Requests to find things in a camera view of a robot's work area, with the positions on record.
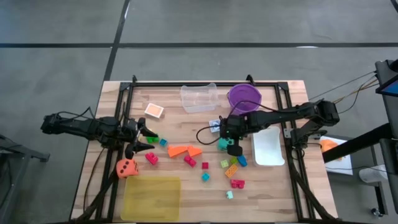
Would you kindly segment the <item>clear plastic container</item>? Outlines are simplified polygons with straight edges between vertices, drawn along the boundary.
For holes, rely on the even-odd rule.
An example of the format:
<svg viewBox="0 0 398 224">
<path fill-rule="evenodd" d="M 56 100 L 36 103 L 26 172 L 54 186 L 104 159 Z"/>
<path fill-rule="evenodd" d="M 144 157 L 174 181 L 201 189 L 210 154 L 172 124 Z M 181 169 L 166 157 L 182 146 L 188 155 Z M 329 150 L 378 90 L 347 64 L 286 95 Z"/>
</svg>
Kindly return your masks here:
<svg viewBox="0 0 398 224">
<path fill-rule="evenodd" d="M 182 107 L 187 113 L 215 110 L 219 105 L 218 90 L 215 83 L 205 86 L 186 86 L 180 89 Z"/>
</svg>

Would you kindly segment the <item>white paper sheet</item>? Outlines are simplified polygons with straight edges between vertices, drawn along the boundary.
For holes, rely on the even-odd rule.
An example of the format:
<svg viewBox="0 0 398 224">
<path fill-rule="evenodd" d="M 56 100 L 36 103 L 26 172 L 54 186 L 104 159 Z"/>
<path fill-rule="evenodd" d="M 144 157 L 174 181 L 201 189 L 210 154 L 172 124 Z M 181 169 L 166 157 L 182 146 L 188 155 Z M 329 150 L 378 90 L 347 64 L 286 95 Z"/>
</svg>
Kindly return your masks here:
<svg viewBox="0 0 398 224">
<path fill-rule="evenodd" d="M 334 142 L 337 142 L 338 145 L 346 142 L 346 140 L 331 138 L 328 136 L 322 136 L 320 138 L 320 141 L 324 140 L 324 139 L 330 139 Z M 325 167 L 328 172 L 335 172 L 335 173 L 345 174 L 345 175 L 353 175 L 353 171 L 351 170 L 352 165 L 351 165 L 351 156 L 350 155 L 341 157 L 339 159 L 335 159 L 334 161 L 331 161 L 331 162 L 327 162 L 325 164 Z"/>
</svg>

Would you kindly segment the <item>large red-pink block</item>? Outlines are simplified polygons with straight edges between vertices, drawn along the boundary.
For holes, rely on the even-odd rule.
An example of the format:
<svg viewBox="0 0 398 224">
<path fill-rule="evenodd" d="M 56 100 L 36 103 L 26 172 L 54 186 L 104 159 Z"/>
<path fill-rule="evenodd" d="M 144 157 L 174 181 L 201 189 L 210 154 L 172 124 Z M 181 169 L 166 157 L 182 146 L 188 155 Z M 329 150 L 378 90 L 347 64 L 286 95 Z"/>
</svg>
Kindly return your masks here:
<svg viewBox="0 0 398 224">
<path fill-rule="evenodd" d="M 145 154 L 145 158 L 153 165 L 155 166 L 158 161 L 159 158 L 153 153 L 153 152 L 148 152 Z"/>
</svg>

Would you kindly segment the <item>yellow translucent plastic bin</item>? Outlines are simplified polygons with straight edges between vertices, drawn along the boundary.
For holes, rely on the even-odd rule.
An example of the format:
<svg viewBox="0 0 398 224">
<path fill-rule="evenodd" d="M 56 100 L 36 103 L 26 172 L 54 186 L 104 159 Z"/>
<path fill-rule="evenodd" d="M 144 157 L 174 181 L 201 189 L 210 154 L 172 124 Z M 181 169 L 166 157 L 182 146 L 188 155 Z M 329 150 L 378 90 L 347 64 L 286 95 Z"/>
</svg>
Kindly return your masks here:
<svg viewBox="0 0 398 224">
<path fill-rule="evenodd" d="M 130 176 L 125 184 L 120 217 L 124 221 L 177 222 L 180 195 L 178 177 Z"/>
</svg>

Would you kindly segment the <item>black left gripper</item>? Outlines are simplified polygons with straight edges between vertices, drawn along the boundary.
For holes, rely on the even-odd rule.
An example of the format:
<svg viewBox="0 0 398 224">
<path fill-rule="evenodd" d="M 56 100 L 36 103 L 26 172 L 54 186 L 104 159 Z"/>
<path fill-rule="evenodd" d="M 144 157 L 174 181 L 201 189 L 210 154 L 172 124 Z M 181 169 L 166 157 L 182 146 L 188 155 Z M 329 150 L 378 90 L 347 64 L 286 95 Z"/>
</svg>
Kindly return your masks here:
<svg viewBox="0 0 398 224">
<path fill-rule="evenodd" d="M 128 142 L 125 149 L 125 158 L 132 159 L 137 152 L 154 149 L 150 144 L 138 141 L 140 133 L 145 137 L 157 138 L 158 135 L 146 126 L 146 119 L 129 119 L 126 124 L 120 126 L 117 131 L 116 139 L 121 142 Z"/>
</svg>

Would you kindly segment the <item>black equipment stand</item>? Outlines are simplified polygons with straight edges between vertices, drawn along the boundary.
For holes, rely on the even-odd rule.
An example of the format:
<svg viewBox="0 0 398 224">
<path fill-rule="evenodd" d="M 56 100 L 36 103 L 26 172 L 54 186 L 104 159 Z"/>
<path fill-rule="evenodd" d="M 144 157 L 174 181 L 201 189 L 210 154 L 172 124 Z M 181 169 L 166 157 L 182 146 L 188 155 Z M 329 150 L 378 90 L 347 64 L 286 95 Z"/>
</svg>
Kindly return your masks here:
<svg viewBox="0 0 398 224">
<path fill-rule="evenodd" d="M 379 86 L 398 74 L 398 59 L 375 63 Z M 381 145 L 387 170 L 392 201 L 398 213 L 398 97 L 382 95 L 389 122 L 368 131 L 342 145 L 333 148 L 323 156 L 325 162 L 347 156 L 377 143 Z"/>
</svg>

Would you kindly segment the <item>teal foam die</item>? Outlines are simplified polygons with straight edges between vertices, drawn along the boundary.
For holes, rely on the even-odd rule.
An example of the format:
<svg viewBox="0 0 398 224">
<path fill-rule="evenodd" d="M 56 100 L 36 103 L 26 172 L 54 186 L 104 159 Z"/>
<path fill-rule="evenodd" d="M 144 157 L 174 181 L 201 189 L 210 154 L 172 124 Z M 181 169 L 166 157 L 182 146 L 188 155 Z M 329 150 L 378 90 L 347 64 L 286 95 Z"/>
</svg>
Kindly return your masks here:
<svg viewBox="0 0 398 224">
<path fill-rule="evenodd" d="M 221 151 L 227 151 L 228 146 L 233 146 L 234 140 L 230 138 L 219 138 L 217 148 Z"/>
</svg>

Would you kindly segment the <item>large orange sloped block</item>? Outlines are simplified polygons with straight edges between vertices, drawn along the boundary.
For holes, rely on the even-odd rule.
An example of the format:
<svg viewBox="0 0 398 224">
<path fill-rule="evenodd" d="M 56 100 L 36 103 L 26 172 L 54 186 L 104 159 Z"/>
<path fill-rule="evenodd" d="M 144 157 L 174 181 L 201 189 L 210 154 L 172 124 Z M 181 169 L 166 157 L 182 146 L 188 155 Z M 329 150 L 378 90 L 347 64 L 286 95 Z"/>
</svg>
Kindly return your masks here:
<svg viewBox="0 0 398 224">
<path fill-rule="evenodd" d="M 188 150 L 187 146 L 169 146 L 167 152 L 170 158 L 174 158 Z"/>
</svg>

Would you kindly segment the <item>orange foam die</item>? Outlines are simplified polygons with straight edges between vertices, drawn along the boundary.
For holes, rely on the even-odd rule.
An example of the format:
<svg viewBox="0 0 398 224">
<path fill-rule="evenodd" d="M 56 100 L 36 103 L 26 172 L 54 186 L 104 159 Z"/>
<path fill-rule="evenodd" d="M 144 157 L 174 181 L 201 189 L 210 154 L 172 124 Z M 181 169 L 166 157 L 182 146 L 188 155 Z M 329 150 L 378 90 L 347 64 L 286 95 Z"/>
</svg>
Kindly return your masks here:
<svg viewBox="0 0 398 224">
<path fill-rule="evenodd" d="M 120 179 L 139 175 L 137 163 L 134 159 L 121 159 L 116 163 L 116 172 Z"/>
</svg>

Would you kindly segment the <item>black aluminium table frame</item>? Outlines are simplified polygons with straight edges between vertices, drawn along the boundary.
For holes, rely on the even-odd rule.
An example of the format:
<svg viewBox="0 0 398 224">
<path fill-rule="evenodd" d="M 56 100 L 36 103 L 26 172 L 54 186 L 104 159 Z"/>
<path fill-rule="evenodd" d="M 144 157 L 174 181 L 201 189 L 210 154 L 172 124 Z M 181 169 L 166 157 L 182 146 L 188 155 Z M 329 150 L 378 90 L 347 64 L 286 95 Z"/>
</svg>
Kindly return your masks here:
<svg viewBox="0 0 398 224">
<path fill-rule="evenodd" d="M 312 143 L 304 151 L 291 146 L 290 131 L 301 128 L 306 119 L 272 125 L 280 128 L 285 160 L 282 166 L 255 166 L 252 136 L 242 138 L 239 145 L 248 165 L 236 164 L 237 172 L 228 178 L 224 173 L 231 165 L 222 168 L 220 164 L 228 155 L 217 148 L 218 134 L 210 131 L 209 121 L 230 114 L 227 93 L 237 82 L 216 82 L 219 105 L 215 110 L 198 113 L 187 113 L 182 107 L 183 85 L 205 86 L 206 82 L 104 82 L 96 110 L 97 117 L 113 116 L 122 124 L 128 118 L 145 118 L 146 126 L 167 141 L 165 147 L 156 144 L 150 149 L 159 158 L 155 166 L 145 158 L 144 152 L 135 153 L 132 159 L 139 171 L 134 176 L 180 179 L 179 220 L 173 223 L 328 224 L 337 220 L 319 145 Z M 308 100 L 301 80 L 256 81 L 254 87 L 262 95 L 261 106 L 267 110 L 291 108 Z M 164 108 L 160 118 L 144 113 L 149 103 Z M 127 177 L 118 177 L 116 163 L 126 159 L 126 146 L 125 143 L 123 147 L 108 149 L 98 141 L 89 142 L 70 224 L 141 223 L 120 217 Z M 202 153 L 192 157 L 197 162 L 192 168 L 184 161 L 188 150 L 170 158 L 169 146 L 199 147 Z M 209 164 L 208 169 L 201 168 L 203 162 Z M 205 172 L 210 175 L 206 182 L 201 178 Z M 244 180 L 244 188 L 233 189 L 231 179 Z M 233 192 L 232 199 L 226 197 L 229 190 Z"/>
</svg>

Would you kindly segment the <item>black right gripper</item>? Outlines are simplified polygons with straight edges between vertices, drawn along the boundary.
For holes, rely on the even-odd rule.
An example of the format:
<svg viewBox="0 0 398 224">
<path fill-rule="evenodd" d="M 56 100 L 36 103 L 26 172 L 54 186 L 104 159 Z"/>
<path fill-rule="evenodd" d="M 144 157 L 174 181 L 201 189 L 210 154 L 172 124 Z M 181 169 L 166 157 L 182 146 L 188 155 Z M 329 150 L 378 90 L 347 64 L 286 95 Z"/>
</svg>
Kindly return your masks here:
<svg viewBox="0 0 398 224">
<path fill-rule="evenodd" d="M 220 119 L 220 137 L 229 139 L 242 139 L 247 137 L 249 131 L 243 116 L 229 115 L 227 118 Z M 242 156 L 243 149 L 239 144 L 228 144 L 227 153 L 230 156 Z"/>
</svg>

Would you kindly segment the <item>grey metal stand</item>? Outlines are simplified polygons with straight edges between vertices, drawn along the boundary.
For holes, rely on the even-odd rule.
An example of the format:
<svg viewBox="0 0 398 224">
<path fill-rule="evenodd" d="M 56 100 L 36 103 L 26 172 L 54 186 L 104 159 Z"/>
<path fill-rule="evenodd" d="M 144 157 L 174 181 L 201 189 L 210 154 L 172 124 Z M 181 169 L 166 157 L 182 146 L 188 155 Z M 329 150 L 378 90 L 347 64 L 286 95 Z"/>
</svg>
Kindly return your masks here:
<svg viewBox="0 0 398 224">
<path fill-rule="evenodd" d="M 0 224 L 9 224 L 29 161 L 36 158 L 47 162 L 49 157 L 49 153 L 29 149 L 0 134 L 0 185 L 4 179 L 9 182 L 7 192 L 0 199 Z"/>
</svg>

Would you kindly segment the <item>blue tablet screen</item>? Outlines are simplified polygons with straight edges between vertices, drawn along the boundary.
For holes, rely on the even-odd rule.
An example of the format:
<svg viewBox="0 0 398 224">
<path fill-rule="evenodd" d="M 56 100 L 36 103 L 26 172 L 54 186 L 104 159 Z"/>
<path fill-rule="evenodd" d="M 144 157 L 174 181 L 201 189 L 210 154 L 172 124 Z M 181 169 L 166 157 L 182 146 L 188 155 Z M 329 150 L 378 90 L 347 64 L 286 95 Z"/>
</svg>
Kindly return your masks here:
<svg viewBox="0 0 398 224">
<path fill-rule="evenodd" d="M 380 85 L 376 89 L 376 93 L 380 95 L 398 97 L 398 74 Z"/>
</svg>

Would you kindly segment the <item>white plastic object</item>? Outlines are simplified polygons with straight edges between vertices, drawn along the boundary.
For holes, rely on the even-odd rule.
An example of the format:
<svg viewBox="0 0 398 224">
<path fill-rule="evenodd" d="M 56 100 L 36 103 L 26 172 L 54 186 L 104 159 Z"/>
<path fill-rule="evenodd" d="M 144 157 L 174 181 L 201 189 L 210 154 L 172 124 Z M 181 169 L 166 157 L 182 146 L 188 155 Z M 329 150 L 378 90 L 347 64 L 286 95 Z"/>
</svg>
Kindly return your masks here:
<svg viewBox="0 0 398 224">
<path fill-rule="evenodd" d="M 365 169 L 361 169 L 359 171 L 359 178 L 367 183 L 376 183 L 376 182 L 384 182 L 388 180 L 388 175 L 386 172 L 386 167 L 384 164 L 378 165 L 378 166 L 373 166 L 373 167 L 367 167 Z"/>
</svg>

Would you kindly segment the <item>white plastic bin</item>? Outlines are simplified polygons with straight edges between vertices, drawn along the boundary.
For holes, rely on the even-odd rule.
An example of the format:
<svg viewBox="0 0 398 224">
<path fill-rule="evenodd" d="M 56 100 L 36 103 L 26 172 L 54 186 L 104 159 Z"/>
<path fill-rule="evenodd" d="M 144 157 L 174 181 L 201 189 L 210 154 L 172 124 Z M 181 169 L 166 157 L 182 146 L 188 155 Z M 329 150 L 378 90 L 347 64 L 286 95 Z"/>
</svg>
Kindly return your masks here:
<svg viewBox="0 0 398 224">
<path fill-rule="evenodd" d="M 279 127 L 270 126 L 254 133 L 251 142 L 255 166 L 282 166 L 285 164 L 282 157 Z"/>
</svg>

